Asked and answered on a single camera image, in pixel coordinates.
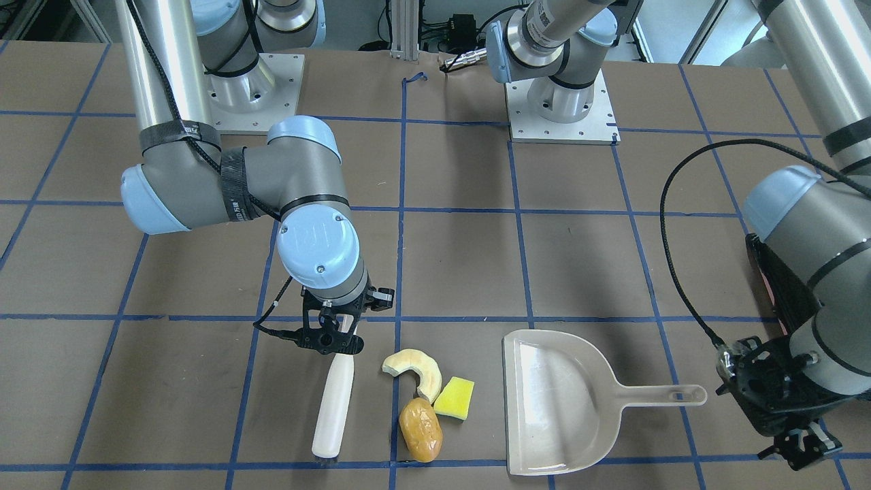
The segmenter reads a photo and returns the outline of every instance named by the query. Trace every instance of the white scoop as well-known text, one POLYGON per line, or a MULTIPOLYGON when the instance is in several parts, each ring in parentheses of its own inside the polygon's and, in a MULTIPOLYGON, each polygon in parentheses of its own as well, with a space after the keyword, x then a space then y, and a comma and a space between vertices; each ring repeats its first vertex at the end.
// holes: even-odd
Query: white scoop
POLYGON ((517 330, 503 340, 508 470, 570 473, 614 447, 627 406, 690 406, 707 401, 699 385, 624 386, 608 359, 581 337, 517 330))

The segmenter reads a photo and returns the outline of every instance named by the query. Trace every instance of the yellow sponge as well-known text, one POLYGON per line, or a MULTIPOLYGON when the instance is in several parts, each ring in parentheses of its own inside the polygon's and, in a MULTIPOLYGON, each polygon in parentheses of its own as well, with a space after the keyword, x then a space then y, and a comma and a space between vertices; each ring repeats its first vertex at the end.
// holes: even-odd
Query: yellow sponge
POLYGON ((475 382, 468 379, 452 377, 435 399, 435 413, 447 415, 460 420, 469 416, 469 403, 472 401, 472 389, 475 382))

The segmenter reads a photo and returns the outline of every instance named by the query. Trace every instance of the gray floor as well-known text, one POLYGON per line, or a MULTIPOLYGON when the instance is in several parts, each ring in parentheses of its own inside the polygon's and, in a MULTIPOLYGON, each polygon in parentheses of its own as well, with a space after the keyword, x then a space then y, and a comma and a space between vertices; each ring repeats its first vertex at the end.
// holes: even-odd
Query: gray floor
MULTIPOLYGON (((142 235, 118 197, 140 159, 123 50, 13 42, 0 44, 0 488, 871 487, 867 404, 827 416, 838 459, 801 473, 755 460, 770 441, 713 396, 716 353, 658 238, 666 175, 709 140, 762 135, 825 158, 788 72, 608 63, 622 142, 530 145, 510 141, 503 87, 484 67, 446 76, 430 55, 304 52, 299 112, 335 132, 367 265, 398 295, 361 323, 340 462, 309 452, 329 359, 250 326, 286 277, 276 227, 142 235), (407 81, 419 71, 429 77, 407 81), (500 342, 531 327, 589 339, 625 384, 712 396, 628 410, 588 470, 509 476, 500 342), (380 372, 406 347, 476 381, 469 419, 442 419, 429 465, 407 461, 395 428, 414 377, 380 372)), ((727 341, 776 331, 736 203, 794 163, 723 149, 675 183, 678 272, 727 341)), ((277 312, 288 328, 298 301, 277 312)))

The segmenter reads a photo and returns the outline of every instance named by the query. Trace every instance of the potato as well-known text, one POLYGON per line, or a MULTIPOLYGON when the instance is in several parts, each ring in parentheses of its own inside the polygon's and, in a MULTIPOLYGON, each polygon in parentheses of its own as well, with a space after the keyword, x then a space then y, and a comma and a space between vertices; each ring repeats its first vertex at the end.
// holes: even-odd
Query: potato
POLYGON ((442 450, 442 427, 436 411, 423 398, 414 398, 399 414, 399 428, 411 457, 429 463, 442 450))

